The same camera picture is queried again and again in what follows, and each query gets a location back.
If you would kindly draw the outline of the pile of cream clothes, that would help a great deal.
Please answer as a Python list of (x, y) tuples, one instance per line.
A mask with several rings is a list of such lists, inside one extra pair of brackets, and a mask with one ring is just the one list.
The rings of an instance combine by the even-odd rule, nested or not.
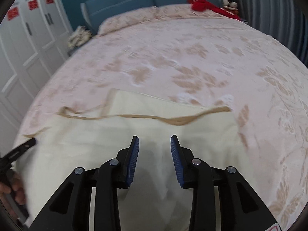
[(92, 38), (92, 33), (85, 26), (78, 26), (72, 35), (68, 38), (68, 48), (75, 49), (85, 43), (87, 43)]

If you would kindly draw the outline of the white wardrobe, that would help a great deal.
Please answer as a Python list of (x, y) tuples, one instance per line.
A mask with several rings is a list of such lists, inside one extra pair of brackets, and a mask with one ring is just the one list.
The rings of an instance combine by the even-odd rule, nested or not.
[(1, 22), (1, 154), (34, 98), (68, 59), (72, 27), (62, 0), (15, 0)]

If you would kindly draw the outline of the pink floral bedspread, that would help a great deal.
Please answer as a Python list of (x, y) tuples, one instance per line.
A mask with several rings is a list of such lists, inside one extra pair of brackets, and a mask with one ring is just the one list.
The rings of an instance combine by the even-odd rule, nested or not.
[(77, 167), (93, 169), (139, 137), (119, 192), (123, 230), (187, 230), (170, 139), (210, 166), (236, 167), (288, 230), (307, 203), (307, 68), (238, 20), (172, 18), (98, 35), (35, 98), (16, 143), (31, 224)]

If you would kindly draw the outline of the left pink floral pillow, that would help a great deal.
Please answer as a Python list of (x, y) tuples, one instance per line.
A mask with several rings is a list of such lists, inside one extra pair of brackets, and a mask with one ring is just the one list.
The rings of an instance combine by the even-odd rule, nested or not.
[(155, 20), (157, 13), (158, 7), (151, 6), (112, 16), (100, 24), (98, 35), (106, 35), (136, 24), (151, 22)]

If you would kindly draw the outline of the pink floral pillow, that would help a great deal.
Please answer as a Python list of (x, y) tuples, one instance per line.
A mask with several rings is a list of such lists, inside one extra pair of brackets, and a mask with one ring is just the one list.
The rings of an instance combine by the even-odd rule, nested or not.
[(211, 10), (196, 12), (189, 4), (172, 4), (158, 7), (156, 18), (167, 20), (172, 18), (224, 18), (224, 16)]
[(136, 24), (151, 22), (155, 20), (157, 13), (158, 7), (151, 6), (112, 16), (100, 24), (98, 35), (106, 35)]

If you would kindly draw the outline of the small plush dolls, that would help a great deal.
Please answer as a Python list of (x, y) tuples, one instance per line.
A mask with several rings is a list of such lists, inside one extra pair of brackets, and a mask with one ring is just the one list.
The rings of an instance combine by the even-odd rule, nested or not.
[(222, 0), (222, 5), (226, 10), (238, 13), (238, 4), (236, 2), (230, 2), (229, 0)]

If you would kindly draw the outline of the grey blue curtain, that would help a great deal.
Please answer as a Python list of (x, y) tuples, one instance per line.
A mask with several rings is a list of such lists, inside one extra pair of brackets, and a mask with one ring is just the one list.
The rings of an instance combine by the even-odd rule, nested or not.
[(307, 18), (294, 0), (238, 0), (253, 28), (277, 39), (307, 65)]

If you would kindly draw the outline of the right pink floral pillow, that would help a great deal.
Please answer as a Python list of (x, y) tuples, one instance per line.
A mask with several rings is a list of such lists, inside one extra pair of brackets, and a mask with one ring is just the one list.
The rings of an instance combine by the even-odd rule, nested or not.
[(211, 10), (196, 12), (189, 4), (172, 4), (158, 7), (156, 18), (167, 20), (172, 18), (224, 18), (224, 16)]

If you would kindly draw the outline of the red garment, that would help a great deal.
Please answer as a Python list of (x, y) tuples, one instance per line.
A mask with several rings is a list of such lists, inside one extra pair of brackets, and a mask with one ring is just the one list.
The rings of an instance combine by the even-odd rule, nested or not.
[(236, 20), (241, 20), (237, 14), (229, 12), (221, 7), (217, 7), (207, 0), (187, 0), (191, 4), (191, 9), (196, 12), (204, 12), (206, 10), (211, 10), (217, 14), (223, 15), (227, 18), (232, 18)]

